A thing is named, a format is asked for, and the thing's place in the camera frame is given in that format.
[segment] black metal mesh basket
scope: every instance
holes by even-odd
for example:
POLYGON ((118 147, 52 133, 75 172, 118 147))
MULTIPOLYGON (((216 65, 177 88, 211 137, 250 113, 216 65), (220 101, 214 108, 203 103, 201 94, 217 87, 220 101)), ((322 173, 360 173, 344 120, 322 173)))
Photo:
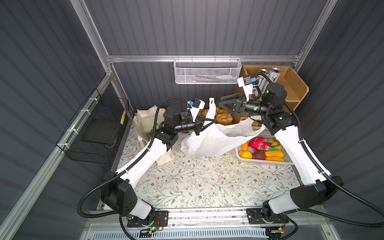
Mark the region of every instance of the black metal mesh basket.
POLYGON ((57 143, 74 161, 109 163, 114 161, 128 122, 128 100, 99 95, 65 143, 57 143))

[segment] yellow fruit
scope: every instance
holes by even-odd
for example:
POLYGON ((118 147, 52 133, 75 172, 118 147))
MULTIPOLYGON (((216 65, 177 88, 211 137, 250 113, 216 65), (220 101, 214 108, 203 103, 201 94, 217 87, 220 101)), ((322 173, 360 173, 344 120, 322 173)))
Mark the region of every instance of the yellow fruit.
POLYGON ((252 153, 249 151, 241 151, 241 152, 239 152, 239 156, 242 158, 252 159, 252 153))
POLYGON ((282 157, 265 157, 265 160, 268 161, 277 161, 277 162, 285 162, 282 157))
POLYGON ((284 157, 284 153, 282 151, 266 151, 266 157, 284 157))
POLYGON ((243 151, 248 151, 248 142, 244 143, 243 145, 241 145, 241 149, 243 151))

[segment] fruit basket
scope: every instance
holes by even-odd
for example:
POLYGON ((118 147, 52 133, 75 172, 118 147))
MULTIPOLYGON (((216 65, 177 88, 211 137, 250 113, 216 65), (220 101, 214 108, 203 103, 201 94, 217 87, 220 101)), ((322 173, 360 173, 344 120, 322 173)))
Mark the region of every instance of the fruit basket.
MULTIPOLYGON (((264 130, 260 133, 259 136, 265 137, 265 138, 273 138, 273 135, 268 131, 264 130)), ((239 147, 235 148, 236 150, 236 156, 240 159, 241 162, 251 162, 251 163, 260 163, 260 164, 268 164, 268 165, 277 165, 277 166, 285 166, 285 165, 294 165, 291 158, 289 157, 288 153, 282 147, 281 151, 284 153, 284 161, 285 162, 275 162, 275 161, 268 161, 268 160, 262 160, 262 159, 249 159, 249 158, 242 158, 239 156, 239 147)))

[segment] floral tablecloth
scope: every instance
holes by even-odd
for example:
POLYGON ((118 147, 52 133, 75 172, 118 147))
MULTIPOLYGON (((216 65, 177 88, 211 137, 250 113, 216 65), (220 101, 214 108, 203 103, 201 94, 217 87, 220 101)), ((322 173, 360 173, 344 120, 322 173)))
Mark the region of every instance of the floral tablecloth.
MULTIPOLYGON (((239 162, 235 150, 216 158, 185 154, 186 136, 179 134, 172 147, 175 160, 149 168, 134 189, 156 208, 260 206, 300 185, 291 166, 239 162)), ((140 150, 132 125, 119 168, 140 150)))

